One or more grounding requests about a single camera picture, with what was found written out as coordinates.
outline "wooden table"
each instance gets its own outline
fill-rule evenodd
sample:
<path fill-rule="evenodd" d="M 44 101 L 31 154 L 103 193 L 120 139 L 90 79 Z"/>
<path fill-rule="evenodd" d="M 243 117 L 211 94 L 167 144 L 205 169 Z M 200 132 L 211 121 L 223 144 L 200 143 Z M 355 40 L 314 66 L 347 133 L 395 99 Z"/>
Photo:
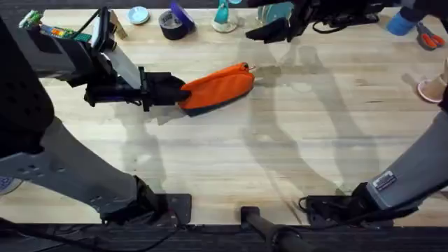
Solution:
<path fill-rule="evenodd" d="M 195 118 L 177 107 L 144 113 L 131 104 L 83 101 L 84 88 L 43 80 L 56 114 L 88 148 L 112 165 L 145 180 L 155 192 L 190 193 L 192 223 L 238 223 L 239 208 L 256 205 L 275 223 L 306 224 L 295 205 L 304 195 L 350 193 L 387 168 L 430 125 L 438 108 L 422 102 L 415 85 L 442 70 L 446 49 L 422 50 L 413 31 L 404 37 L 379 24 L 331 35 L 308 29 L 292 43 L 264 45 L 244 32 L 256 10 L 239 9 L 242 27 L 216 33 L 215 10 L 188 10 L 197 31 L 165 39 L 151 21 L 134 26 L 116 10 L 129 37 L 118 40 L 147 71 L 171 71 L 192 81 L 238 62 L 257 66 L 248 97 Z M 44 22 L 77 29 L 93 10 L 47 10 Z M 434 18 L 425 24 L 446 33 Z M 0 216 L 30 223 L 98 223 L 87 205 L 24 183 L 0 198 Z M 440 194 L 397 225 L 448 225 Z"/>

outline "orange pouch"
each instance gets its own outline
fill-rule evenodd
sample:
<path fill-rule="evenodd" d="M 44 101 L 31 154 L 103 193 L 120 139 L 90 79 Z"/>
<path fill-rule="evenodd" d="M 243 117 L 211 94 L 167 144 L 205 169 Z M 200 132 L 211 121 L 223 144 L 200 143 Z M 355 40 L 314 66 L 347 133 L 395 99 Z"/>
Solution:
<path fill-rule="evenodd" d="M 191 91 L 191 95 L 179 102 L 179 106 L 189 116 L 220 108 L 247 95 L 253 87 L 254 79 L 247 63 L 229 66 L 183 85 L 181 89 Z"/>

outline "black cable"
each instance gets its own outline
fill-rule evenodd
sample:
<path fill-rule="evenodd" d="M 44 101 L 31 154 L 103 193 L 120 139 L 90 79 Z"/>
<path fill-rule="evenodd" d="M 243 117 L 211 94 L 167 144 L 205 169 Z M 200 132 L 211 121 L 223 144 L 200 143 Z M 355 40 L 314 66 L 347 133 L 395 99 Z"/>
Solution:
<path fill-rule="evenodd" d="M 137 249 L 137 250 L 125 250 L 125 251 L 100 248 L 98 246 L 85 244 L 85 243 L 80 242 L 80 241 L 59 237 L 57 235 L 46 234 L 44 232 L 35 231 L 35 230 L 33 230 L 31 228 L 28 228 L 28 227 L 22 227 L 21 225 L 18 225 L 16 223 L 10 222 L 9 220 L 6 220 L 4 218 L 0 218 L 0 224 L 4 225 L 7 228 L 15 230 L 16 232 L 20 232 L 22 234 L 25 234 L 25 235 L 28 235 L 28 236 L 31 236 L 31 237 L 40 238 L 40 239 L 47 239 L 47 240 L 54 241 L 54 242 L 60 242 L 60 243 L 66 244 L 66 245 L 75 246 L 75 247 L 78 247 L 78 248 L 81 248 L 81 249 L 87 249 L 87 250 L 91 250 L 91 251 L 99 251 L 99 252 L 146 252 L 146 251 L 149 251 L 149 250 L 154 249 L 155 247 L 161 245 L 161 243 L 163 243 L 164 241 L 166 241 L 167 239 L 169 239 L 170 237 L 175 235 L 180 230 L 179 218 L 177 218 L 177 219 L 178 219 L 178 225 L 176 225 L 176 229 L 173 232 L 170 232 L 169 234 L 165 235 L 163 238 L 161 238 L 160 240 L 158 240 L 157 242 L 155 242 L 151 246 L 146 247 L 146 248 L 142 248 L 142 249 Z"/>
<path fill-rule="evenodd" d="M 92 15 L 92 17 L 89 18 L 89 20 L 87 20 L 87 22 L 85 24 L 83 24 L 83 26 L 77 31 L 75 32 L 73 35 L 70 36 L 70 39 L 74 39 L 76 38 L 77 35 L 79 35 L 81 32 L 84 31 L 84 29 L 98 16 L 99 12 L 100 12 L 100 8 L 95 11 Z"/>
<path fill-rule="evenodd" d="M 343 25 L 343 26 L 341 26 L 341 27 L 336 27 L 336 28 L 334 28 L 334 29 L 320 30 L 320 29 L 317 29 L 317 28 L 316 28 L 316 25 L 317 25 L 318 23 L 320 23 L 320 22 L 322 22 L 322 21 L 317 21 L 317 22 L 315 22 L 315 23 L 313 24 L 313 30 L 314 30 L 315 32 L 319 33 L 319 34 L 331 34 L 331 33 L 335 33 L 335 32 L 342 31 L 343 29 L 347 28 L 346 25 Z"/>

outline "small bowl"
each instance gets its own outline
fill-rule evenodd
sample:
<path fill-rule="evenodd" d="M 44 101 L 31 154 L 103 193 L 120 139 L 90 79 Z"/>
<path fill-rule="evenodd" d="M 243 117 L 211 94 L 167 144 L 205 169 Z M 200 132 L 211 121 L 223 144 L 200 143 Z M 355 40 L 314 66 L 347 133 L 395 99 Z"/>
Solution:
<path fill-rule="evenodd" d="M 127 19 L 134 25 L 141 25 L 149 20 L 149 11 L 142 6 L 133 7 L 127 13 Z"/>

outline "teal object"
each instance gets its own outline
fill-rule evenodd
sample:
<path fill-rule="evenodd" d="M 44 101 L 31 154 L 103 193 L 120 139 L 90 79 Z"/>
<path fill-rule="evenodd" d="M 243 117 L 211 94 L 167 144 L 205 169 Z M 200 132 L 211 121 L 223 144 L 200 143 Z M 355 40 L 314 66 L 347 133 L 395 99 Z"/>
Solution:
<path fill-rule="evenodd" d="M 258 7 L 258 19 L 267 25 L 279 18 L 289 19 L 294 5 L 291 2 L 270 4 Z"/>
<path fill-rule="evenodd" d="M 215 22 L 226 24 L 229 19 L 229 3 L 227 0 L 219 0 L 218 11 L 216 11 Z"/>

